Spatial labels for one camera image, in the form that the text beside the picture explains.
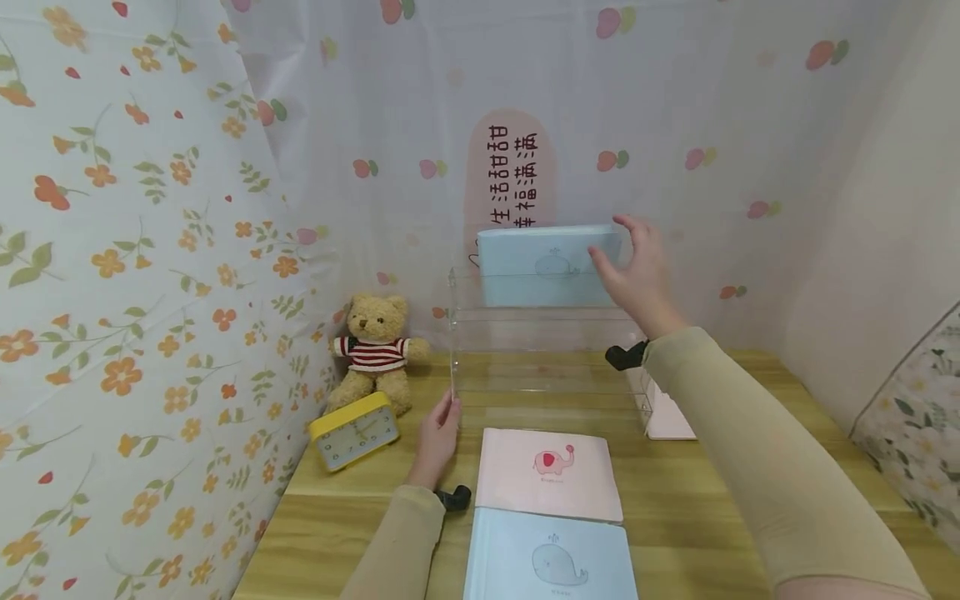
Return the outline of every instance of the pink sign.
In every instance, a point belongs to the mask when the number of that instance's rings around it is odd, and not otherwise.
[[[498,108],[470,136],[464,197],[464,247],[474,266],[476,233],[557,221],[557,154],[532,115]]]

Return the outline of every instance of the yellow alarm clock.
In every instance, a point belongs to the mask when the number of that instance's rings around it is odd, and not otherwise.
[[[310,440],[333,472],[400,437],[396,415],[383,392],[374,392],[310,423]]]

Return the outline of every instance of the acrylic shelf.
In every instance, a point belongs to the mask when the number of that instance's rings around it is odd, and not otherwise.
[[[629,349],[645,339],[622,309],[611,301],[488,306],[486,283],[475,270],[450,272],[450,375],[458,395],[550,395],[560,407],[583,406],[588,395],[590,406],[625,417],[637,408],[649,412],[636,374],[617,371],[605,358],[611,346]]]

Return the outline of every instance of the wall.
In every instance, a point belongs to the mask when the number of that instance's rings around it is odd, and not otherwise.
[[[333,226],[329,308],[400,293],[413,333],[445,345],[446,275],[474,268],[475,229],[631,211],[664,229],[692,318],[728,346],[772,348],[816,249],[824,154],[845,108],[864,108],[854,92],[896,46],[902,5],[277,0],[229,15],[254,91],[296,122],[267,128],[292,202]],[[506,155],[487,148],[498,126]],[[534,156],[514,156],[531,133]],[[491,156],[517,189],[490,192]],[[528,162],[537,176],[517,181]],[[514,198],[529,188],[535,202]]]
[[[781,354],[955,552],[960,119],[954,99],[960,79],[952,74],[958,27],[960,5],[935,3],[903,48],[833,196]]]
[[[935,3],[902,48],[787,311],[780,356],[847,431],[960,297],[957,26],[960,5]]]
[[[216,3],[0,12],[0,598],[227,598],[330,384],[324,223]]]

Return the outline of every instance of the clock face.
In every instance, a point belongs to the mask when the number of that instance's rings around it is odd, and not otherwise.
[[[398,435],[393,411],[381,406],[363,417],[324,433],[317,439],[316,444],[327,467],[337,470],[396,440]]]

